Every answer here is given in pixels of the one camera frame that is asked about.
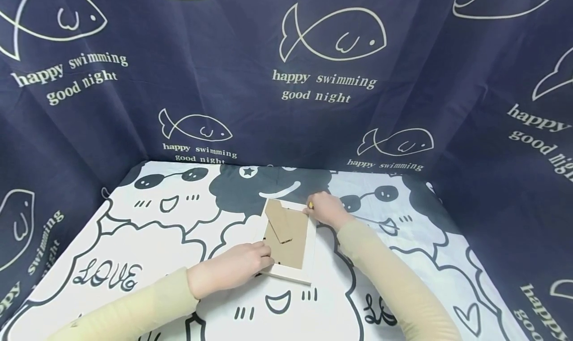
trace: cartoon eye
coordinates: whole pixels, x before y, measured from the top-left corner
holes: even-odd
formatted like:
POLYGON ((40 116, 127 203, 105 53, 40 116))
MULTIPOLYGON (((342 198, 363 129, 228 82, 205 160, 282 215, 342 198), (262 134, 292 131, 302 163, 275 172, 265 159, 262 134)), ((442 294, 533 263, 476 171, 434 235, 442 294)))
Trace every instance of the cartoon eye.
POLYGON ((358 195, 345 195, 344 197, 340 198, 340 201, 344 205, 344 209, 349 213, 355 212, 362 206, 360 197, 358 197, 358 195))
POLYGON ((163 182, 163 179, 165 179, 165 177, 161 174, 150 174, 137 179, 134 186, 137 189, 150 189, 163 182))
POLYGON ((181 175, 181 179, 185 182, 195 182, 205 178, 209 170, 207 168, 192 168, 181 175))
POLYGON ((395 186, 380 186, 374 190, 374 196, 381 202, 391 202, 397 198, 395 186))
POLYGON ((258 167, 241 167, 239 168, 239 175, 243 178, 253 178, 259 171, 258 167))

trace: black blob pattern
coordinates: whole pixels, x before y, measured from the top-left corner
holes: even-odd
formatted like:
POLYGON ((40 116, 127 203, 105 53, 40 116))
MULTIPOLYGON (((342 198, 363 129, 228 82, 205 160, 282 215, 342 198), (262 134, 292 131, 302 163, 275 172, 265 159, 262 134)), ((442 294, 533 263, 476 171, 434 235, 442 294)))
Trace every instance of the black blob pattern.
POLYGON ((161 174, 150 174, 139 178, 135 182, 136 189, 150 189, 163 182, 165 177, 161 174))
POLYGON ((374 196, 381 202, 395 201, 398 192, 395 186, 379 186, 374 190, 374 196))
POLYGON ((207 168, 192 168, 181 175, 181 179, 185 182, 195 182, 207 176, 209 170, 207 168))
POLYGON ((340 201, 344 205, 344 209, 349 213, 354 213, 361 208, 362 203, 358 195, 345 195, 340 198, 340 201))

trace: left hand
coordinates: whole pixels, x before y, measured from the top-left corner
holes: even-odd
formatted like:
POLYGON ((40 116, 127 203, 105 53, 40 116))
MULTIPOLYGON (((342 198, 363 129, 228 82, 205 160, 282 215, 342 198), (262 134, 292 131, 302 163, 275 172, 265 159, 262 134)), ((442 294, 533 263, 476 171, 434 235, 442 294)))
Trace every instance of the left hand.
POLYGON ((239 244, 187 270, 189 289, 196 299, 245 284, 254 274, 275 263, 271 248, 259 241, 239 244))

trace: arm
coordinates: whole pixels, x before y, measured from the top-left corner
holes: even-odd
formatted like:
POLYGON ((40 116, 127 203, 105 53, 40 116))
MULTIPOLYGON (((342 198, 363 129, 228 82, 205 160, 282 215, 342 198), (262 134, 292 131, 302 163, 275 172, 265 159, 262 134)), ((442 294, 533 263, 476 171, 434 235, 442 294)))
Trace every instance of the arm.
POLYGON ((71 322, 48 341, 124 341, 192 314, 199 300, 245 284, 275 261, 263 242, 239 244, 190 269, 181 268, 71 322))
POLYGON ((65 325, 48 341, 136 340, 192 314, 198 302, 188 284, 188 271, 182 268, 65 325))
POLYGON ((338 239, 343 253, 380 292, 407 341, 462 340, 440 300, 367 225, 351 220, 338 239))

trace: cartoon mouth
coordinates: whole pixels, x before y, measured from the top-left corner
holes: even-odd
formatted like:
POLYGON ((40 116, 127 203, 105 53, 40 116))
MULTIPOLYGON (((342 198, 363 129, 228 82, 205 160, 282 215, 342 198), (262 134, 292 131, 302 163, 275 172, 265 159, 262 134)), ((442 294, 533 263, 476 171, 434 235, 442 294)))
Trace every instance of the cartoon mouth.
POLYGON ((391 218, 388 218, 384 222, 378 223, 378 227, 380 227, 380 229, 382 229, 386 234, 390 236, 396 236, 397 231, 400 230, 400 228, 397 227, 396 223, 391 218))
POLYGON ((354 216, 354 217, 357 219, 361 219, 361 220, 370 222, 370 223, 378 224, 378 227, 390 236, 396 236, 397 231, 400 230, 400 228, 396 225, 396 223, 392 220, 392 218, 388 218, 387 220, 385 220, 383 222, 377 222, 377 221, 373 221, 373 220, 366 219, 366 218, 359 217, 359 216, 354 216))
POLYGON ((201 129, 199 130, 199 133, 201 133, 202 136, 205 136, 207 138, 211 137, 213 135, 213 130, 211 130, 211 133, 209 133, 208 135, 203 133, 203 129, 204 127, 201 127, 201 129))
POLYGON ((280 296, 265 296, 265 303, 273 314, 284 314, 290 307, 290 290, 280 296))
POLYGON ((178 202, 178 195, 169 199, 161 199, 161 203, 159 203, 159 210, 161 210, 162 213, 169 213, 176 208, 178 202))
POLYGON ((63 13, 63 12, 64 12, 64 9, 63 9, 63 8, 60 8, 60 9, 58 10, 58 24, 60 25, 60 27, 63 28, 63 29, 71 30, 71 31, 75 31, 76 29, 78 29, 78 27, 80 26, 80 16, 79 16, 78 12, 77 12, 77 11, 75 12, 75 14, 76 14, 76 24, 73 25, 73 26, 62 24, 62 13, 63 13))
POLYGON ((412 145, 410 146, 410 148, 408 148, 408 149, 401 149, 403 145, 405 145, 405 144, 407 144, 407 143, 409 143, 409 142, 410 142, 410 141, 405 141, 403 144, 399 145, 399 146, 397 147, 397 149, 398 149, 400 152, 410 151, 410 150, 411 150, 412 148, 414 148, 414 146, 416 145, 415 143, 412 144, 412 145))
POLYGON ((350 47, 348 47, 346 50, 344 50, 342 47, 340 47, 340 46, 338 46, 338 45, 340 44, 340 41, 342 41, 342 39, 345 38, 346 35, 348 35, 348 34, 350 34, 350 33, 347 32, 346 34, 340 36, 340 38, 339 38, 338 41, 336 42, 336 46, 335 46, 336 50, 337 50, 337 51, 340 51, 340 52, 343 53, 343 54, 346 54, 346 53, 350 52, 350 50, 352 50, 352 48, 354 48, 354 46, 357 45, 358 40, 360 39, 360 37, 358 36, 357 39, 354 40, 354 43, 352 44, 352 46, 350 46, 350 47))
POLYGON ((286 189, 283 189, 283 190, 278 191, 276 193, 259 192, 259 196, 261 198, 267 198, 267 199, 278 199, 278 198, 285 197, 286 195, 292 193, 293 191, 297 190, 298 187, 300 187, 300 182, 297 180, 290 187, 288 187, 286 189))
POLYGON ((18 222, 14 222, 14 238, 16 241, 22 241, 26 235, 28 235, 28 221, 26 220, 26 216, 24 216, 24 213, 20 213, 20 217, 22 217, 22 221, 24 222, 25 231, 22 234, 18 234, 18 222))

